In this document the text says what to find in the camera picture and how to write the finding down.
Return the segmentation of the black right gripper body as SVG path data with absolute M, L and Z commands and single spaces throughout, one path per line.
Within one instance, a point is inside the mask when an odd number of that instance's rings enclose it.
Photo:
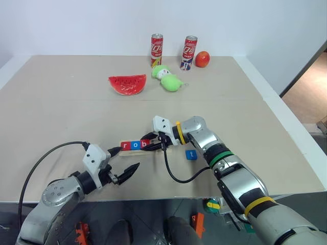
M 160 144 L 158 146 L 159 149 L 166 151 L 169 146 L 172 145 L 171 139 L 164 132 L 158 132 L 158 139 Z

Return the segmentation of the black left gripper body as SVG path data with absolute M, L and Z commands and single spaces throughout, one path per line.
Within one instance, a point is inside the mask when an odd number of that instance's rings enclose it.
M 100 170 L 100 182 L 102 184 L 102 187 L 110 183 L 113 183 L 115 185 L 120 185 L 120 180 L 118 175 L 113 174 L 111 170 L 112 170 L 112 166 L 109 164 L 106 165 L 104 169 Z

